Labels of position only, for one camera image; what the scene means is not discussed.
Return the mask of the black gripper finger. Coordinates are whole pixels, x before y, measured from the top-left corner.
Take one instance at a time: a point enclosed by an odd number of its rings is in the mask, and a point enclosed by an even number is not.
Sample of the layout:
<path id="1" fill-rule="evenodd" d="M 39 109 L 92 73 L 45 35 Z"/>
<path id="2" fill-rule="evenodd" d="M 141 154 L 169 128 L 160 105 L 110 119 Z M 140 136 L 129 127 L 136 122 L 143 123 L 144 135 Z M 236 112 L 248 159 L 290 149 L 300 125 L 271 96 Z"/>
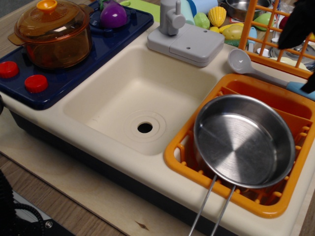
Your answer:
<path id="1" fill-rule="evenodd" d="M 312 93 L 315 91 L 315 73 L 308 78 L 307 82 L 301 87 L 301 90 L 305 93 Z"/>
<path id="2" fill-rule="evenodd" d="M 278 48 L 289 49 L 302 44 L 315 32 L 315 1 L 298 0 L 278 40 Z"/>

